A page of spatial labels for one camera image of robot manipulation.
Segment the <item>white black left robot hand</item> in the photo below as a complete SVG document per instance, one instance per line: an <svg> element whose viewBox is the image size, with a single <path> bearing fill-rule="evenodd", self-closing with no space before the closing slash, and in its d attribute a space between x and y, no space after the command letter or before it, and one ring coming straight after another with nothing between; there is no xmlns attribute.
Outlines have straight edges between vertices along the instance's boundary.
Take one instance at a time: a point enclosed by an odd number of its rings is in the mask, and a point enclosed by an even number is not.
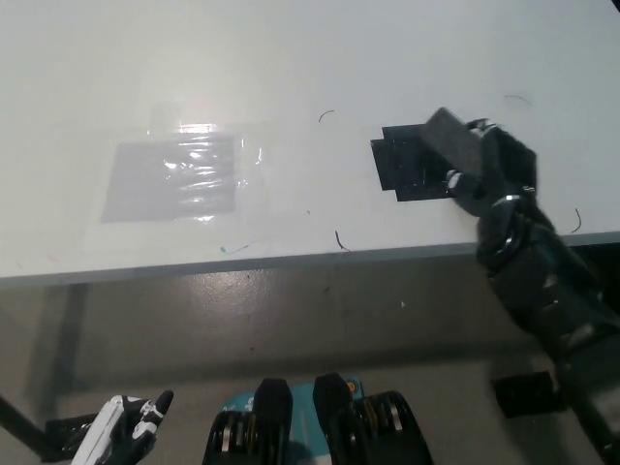
<svg viewBox="0 0 620 465"><path fill-rule="evenodd" d="M172 390L155 400L113 396L91 423L71 464L138 464L153 449L173 397Z"/></svg>

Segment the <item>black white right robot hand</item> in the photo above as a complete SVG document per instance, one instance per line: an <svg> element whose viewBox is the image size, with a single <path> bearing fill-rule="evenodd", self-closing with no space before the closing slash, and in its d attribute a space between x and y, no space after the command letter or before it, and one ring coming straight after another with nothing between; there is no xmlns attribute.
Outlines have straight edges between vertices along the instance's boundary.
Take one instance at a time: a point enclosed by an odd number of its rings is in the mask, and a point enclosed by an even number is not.
<svg viewBox="0 0 620 465"><path fill-rule="evenodd" d="M481 217L501 203L534 202L538 180L536 153L488 119L470 121L466 128L480 140L481 172L448 172L447 193L456 204Z"/></svg>

